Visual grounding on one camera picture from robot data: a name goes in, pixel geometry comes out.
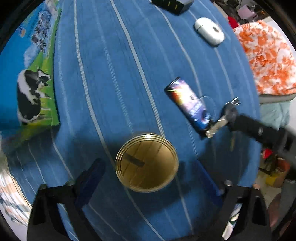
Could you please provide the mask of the black car key with keyring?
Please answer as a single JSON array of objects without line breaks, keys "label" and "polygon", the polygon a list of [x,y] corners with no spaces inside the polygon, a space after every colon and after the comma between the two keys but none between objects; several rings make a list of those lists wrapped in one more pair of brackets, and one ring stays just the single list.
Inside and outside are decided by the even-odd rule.
[{"label": "black car key with keyring", "polygon": [[238,97],[224,105],[219,120],[217,120],[214,124],[211,124],[206,130],[205,136],[207,138],[213,138],[220,128],[234,124],[234,121],[238,116],[238,110],[236,108],[237,105],[240,105],[240,100]]}]

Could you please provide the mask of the gold round tin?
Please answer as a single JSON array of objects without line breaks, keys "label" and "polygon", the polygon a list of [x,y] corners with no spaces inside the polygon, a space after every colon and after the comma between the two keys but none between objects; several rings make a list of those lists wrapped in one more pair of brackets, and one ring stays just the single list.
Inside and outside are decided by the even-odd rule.
[{"label": "gold round tin", "polygon": [[126,188],[152,193],[168,186],[175,178],[179,159],[174,146],[155,133],[131,138],[118,151],[115,172]]}]

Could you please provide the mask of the teal fabric pile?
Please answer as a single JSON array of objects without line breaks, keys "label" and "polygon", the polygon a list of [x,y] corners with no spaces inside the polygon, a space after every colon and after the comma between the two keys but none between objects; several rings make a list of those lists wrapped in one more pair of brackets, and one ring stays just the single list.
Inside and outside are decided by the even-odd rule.
[{"label": "teal fabric pile", "polygon": [[278,130],[290,122],[290,102],[262,104],[260,114],[265,125]]}]

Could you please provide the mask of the plaid orange blue cloth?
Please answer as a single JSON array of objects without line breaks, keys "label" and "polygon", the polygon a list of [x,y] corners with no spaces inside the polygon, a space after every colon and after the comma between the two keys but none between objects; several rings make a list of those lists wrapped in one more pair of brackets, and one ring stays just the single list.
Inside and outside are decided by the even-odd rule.
[{"label": "plaid orange blue cloth", "polygon": [[4,212],[12,222],[28,226],[32,206],[15,178],[10,174],[8,161],[3,151],[1,151],[0,169],[1,207],[4,208]]}]

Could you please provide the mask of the orange white floral cushion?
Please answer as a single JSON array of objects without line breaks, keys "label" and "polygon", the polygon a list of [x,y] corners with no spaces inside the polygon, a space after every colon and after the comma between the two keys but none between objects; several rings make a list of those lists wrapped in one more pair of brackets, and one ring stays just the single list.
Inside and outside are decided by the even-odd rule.
[{"label": "orange white floral cushion", "polygon": [[295,94],[295,57],[282,34],[261,20],[233,31],[247,56],[257,93]]}]

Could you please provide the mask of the dark galaxy print can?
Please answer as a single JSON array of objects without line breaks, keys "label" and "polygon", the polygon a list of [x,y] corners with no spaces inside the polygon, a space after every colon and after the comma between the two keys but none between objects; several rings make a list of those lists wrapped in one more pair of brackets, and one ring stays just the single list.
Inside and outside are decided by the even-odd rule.
[{"label": "dark galaxy print can", "polygon": [[197,132],[204,132],[209,127],[211,114],[185,80],[175,78],[164,91]]}]

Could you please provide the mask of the white earbuds case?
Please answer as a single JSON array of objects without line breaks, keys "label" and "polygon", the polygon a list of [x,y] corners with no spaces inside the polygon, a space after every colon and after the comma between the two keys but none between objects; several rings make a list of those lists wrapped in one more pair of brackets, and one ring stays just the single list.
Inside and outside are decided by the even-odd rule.
[{"label": "white earbuds case", "polygon": [[196,19],[194,28],[196,32],[211,46],[218,46],[225,39],[225,35],[221,28],[209,18],[201,17]]}]

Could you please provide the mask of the blue striped tablecloth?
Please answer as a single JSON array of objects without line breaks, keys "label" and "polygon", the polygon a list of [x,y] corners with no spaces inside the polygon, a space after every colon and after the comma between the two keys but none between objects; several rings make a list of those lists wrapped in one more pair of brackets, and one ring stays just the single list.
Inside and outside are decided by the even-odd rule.
[{"label": "blue striped tablecloth", "polygon": [[[217,207],[196,166],[250,186],[260,144],[223,128],[201,138],[165,94],[184,79],[214,119],[238,97],[243,114],[260,118],[259,100],[243,47],[210,1],[195,1],[180,16],[150,1],[59,1],[54,48],[54,93],[59,125],[5,153],[10,174],[32,205],[38,187],[76,179],[96,158],[106,172],[84,212],[103,240],[173,240],[197,235]],[[195,30],[206,17],[225,35],[218,46]],[[180,160],[164,189],[137,193],[118,180],[116,154],[130,138],[155,133]]]}]

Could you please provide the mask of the blue cardboard milk box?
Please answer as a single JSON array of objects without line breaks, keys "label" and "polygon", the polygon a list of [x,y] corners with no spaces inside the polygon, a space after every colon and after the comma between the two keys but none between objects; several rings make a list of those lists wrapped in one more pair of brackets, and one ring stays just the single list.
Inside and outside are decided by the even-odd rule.
[{"label": "blue cardboard milk box", "polygon": [[1,31],[1,149],[9,153],[59,125],[54,94],[54,48],[59,1],[25,1]]}]

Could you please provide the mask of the black silver charger block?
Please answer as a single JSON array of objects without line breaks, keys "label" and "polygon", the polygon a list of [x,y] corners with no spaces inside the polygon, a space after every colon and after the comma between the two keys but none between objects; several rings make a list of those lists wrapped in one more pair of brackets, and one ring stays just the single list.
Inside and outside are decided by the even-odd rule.
[{"label": "black silver charger block", "polygon": [[180,15],[191,7],[194,0],[151,0],[151,3],[174,15]]}]

